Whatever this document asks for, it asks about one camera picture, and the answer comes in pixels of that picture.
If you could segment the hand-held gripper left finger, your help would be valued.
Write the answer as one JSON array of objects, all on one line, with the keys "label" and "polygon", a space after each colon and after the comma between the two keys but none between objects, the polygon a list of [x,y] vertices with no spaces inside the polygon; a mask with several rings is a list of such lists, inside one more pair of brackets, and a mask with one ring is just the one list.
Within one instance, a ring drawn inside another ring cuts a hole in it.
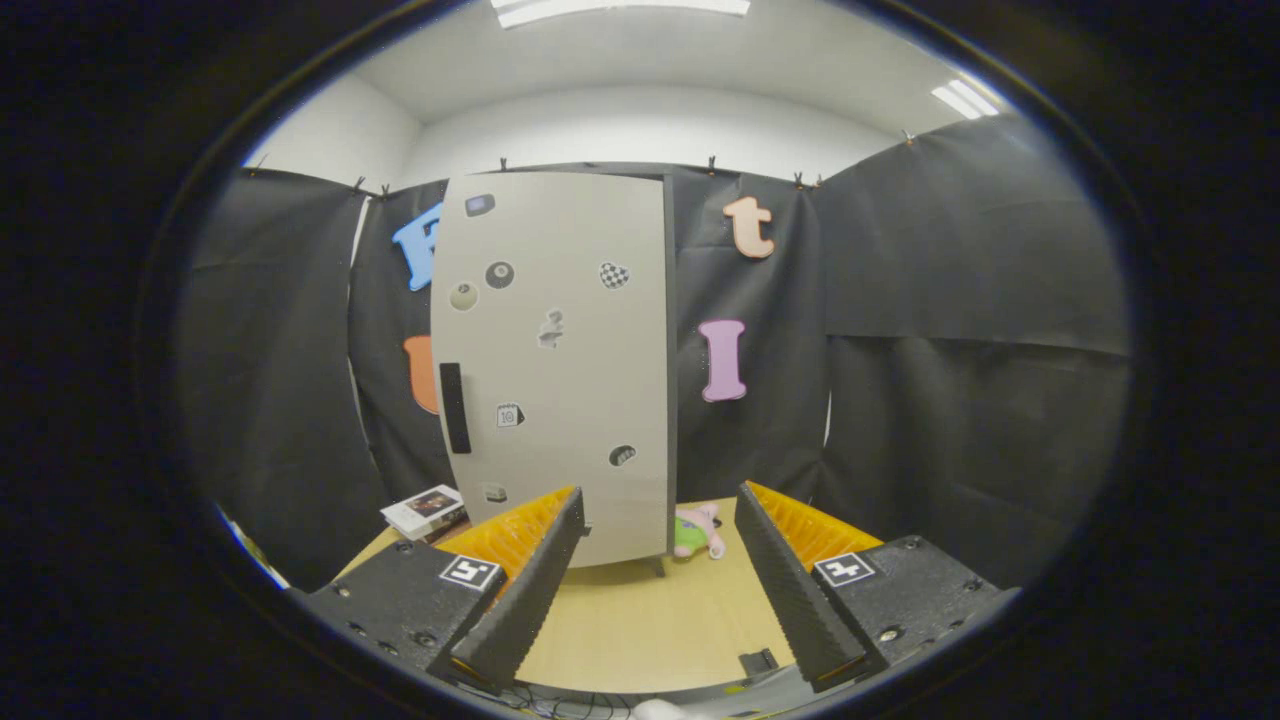
[{"label": "hand-held gripper left finger", "polygon": [[403,673],[503,691],[584,534],[582,491],[567,486],[438,544],[390,544],[300,602]]}]

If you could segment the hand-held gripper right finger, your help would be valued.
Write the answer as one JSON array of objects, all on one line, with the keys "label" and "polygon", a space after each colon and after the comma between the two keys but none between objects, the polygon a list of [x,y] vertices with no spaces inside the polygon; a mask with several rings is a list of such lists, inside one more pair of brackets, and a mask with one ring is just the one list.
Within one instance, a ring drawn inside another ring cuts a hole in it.
[{"label": "hand-held gripper right finger", "polygon": [[920,536],[881,541],[751,480],[733,524],[814,691],[920,657],[1012,597]]}]

